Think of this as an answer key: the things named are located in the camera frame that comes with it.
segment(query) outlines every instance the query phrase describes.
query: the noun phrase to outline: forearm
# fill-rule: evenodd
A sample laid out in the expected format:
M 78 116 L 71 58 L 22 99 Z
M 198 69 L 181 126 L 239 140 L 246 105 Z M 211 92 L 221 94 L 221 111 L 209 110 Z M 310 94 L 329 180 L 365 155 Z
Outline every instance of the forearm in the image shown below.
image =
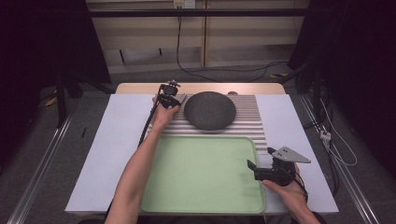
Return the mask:
M 149 179 L 161 133 L 162 129 L 153 127 L 145 141 L 128 160 L 116 188 L 113 205 L 107 217 L 108 223 L 136 223 L 139 204 Z M 118 220 L 118 217 L 129 217 L 130 220 Z
M 299 211 L 292 213 L 291 216 L 300 224 L 316 224 L 319 223 L 315 215 L 307 206 L 302 206 Z

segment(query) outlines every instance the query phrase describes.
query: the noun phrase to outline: black round plate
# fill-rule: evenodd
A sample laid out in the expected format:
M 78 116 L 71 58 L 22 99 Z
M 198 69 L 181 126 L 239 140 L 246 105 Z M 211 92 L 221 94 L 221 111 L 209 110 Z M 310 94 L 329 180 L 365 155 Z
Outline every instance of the black round plate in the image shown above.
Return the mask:
M 214 131 L 224 129 L 233 122 L 236 108 L 226 95 L 215 91 L 203 91 L 187 101 L 184 115 L 196 128 Z

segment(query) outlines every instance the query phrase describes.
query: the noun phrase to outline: floor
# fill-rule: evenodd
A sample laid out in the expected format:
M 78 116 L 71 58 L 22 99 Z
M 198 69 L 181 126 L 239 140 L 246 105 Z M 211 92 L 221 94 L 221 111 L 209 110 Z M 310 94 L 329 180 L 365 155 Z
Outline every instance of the floor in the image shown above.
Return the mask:
M 262 77 L 256 82 L 274 81 L 271 74 L 289 72 L 285 66 L 274 66 L 267 73 L 263 70 L 248 75 L 230 75 L 218 71 L 201 74 L 214 77 L 225 82 L 246 82 L 256 77 Z M 163 82 L 166 78 L 175 77 L 179 81 L 210 81 L 201 77 L 186 76 L 177 70 L 141 72 L 135 74 L 120 74 L 113 78 L 116 88 L 121 82 Z M 73 117 L 68 121 L 68 128 L 56 129 L 58 111 L 56 104 L 43 106 L 41 104 L 28 127 L 29 133 L 21 143 L 20 149 L 12 158 L 10 165 L 0 175 L 0 223 L 79 223 L 87 217 L 77 217 L 66 214 L 64 207 L 76 183 L 79 171 L 89 152 L 95 132 L 106 109 L 108 95 L 81 84 L 84 95 L 81 99 L 67 98 L 67 108 Z M 310 100 L 312 92 L 299 94 L 293 81 L 284 85 L 287 94 L 296 108 L 302 125 L 309 124 Z M 325 215 L 328 223 L 392 223 L 396 220 L 396 181 L 376 161 L 364 141 L 353 132 L 347 118 L 337 107 L 335 99 L 331 98 L 332 123 L 337 132 L 345 139 L 356 154 L 358 163 L 354 166 L 335 164 L 335 170 L 340 176 L 339 190 L 334 195 L 340 212 Z M 326 119 L 324 127 L 329 127 Z M 314 149 L 323 174 L 329 187 L 334 189 L 333 181 L 337 179 L 331 171 L 328 154 L 318 138 L 315 127 L 305 129 L 305 133 Z M 63 135 L 63 141 L 53 142 L 55 135 Z M 335 148 L 345 161 L 353 162 L 354 158 L 347 145 L 340 137 L 334 135 L 332 141 Z M 49 146 L 56 146 L 53 153 L 48 153 Z M 40 163 L 43 158 L 47 164 Z M 48 170 L 37 172 L 37 167 L 46 165 Z M 289 223 L 288 217 L 273 217 L 270 223 Z

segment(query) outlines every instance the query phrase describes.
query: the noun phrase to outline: black clamp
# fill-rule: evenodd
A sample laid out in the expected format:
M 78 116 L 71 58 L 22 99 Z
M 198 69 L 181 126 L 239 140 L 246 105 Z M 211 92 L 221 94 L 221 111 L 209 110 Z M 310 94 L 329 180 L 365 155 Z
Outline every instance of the black clamp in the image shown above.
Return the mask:
M 285 187 L 295 179 L 295 162 L 311 162 L 288 147 L 282 147 L 279 150 L 268 147 L 267 150 L 273 156 L 272 168 L 259 168 L 252 161 L 247 160 L 247 167 L 254 172 L 256 180 L 267 179 Z
M 163 107 L 168 108 L 169 106 L 174 107 L 176 105 L 181 105 L 180 101 L 175 99 L 178 89 L 180 85 L 177 82 L 168 81 L 168 84 L 161 84 L 158 92 L 163 91 L 163 93 L 158 94 L 157 100 L 163 105 Z

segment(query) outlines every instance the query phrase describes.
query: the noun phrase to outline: white table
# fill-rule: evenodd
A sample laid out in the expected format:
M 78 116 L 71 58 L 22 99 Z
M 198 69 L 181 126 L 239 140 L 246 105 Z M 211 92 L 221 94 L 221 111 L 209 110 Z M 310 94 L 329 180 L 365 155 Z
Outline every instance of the white table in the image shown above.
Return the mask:
M 106 212 L 122 170 L 137 147 L 152 107 L 152 96 L 153 94 L 114 94 L 111 96 L 92 148 L 66 206 L 66 212 L 80 215 Z M 255 96 L 268 147 L 278 149 L 287 146 L 312 161 L 299 164 L 301 176 L 309 194 L 310 209 L 322 214 L 338 212 L 289 96 L 282 92 L 280 94 L 255 93 Z M 271 162 L 271 156 L 259 155 L 260 167 L 271 167 Z M 285 205 L 275 193 L 264 188 L 264 194 L 266 206 L 262 211 L 263 215 L 287 213 Z

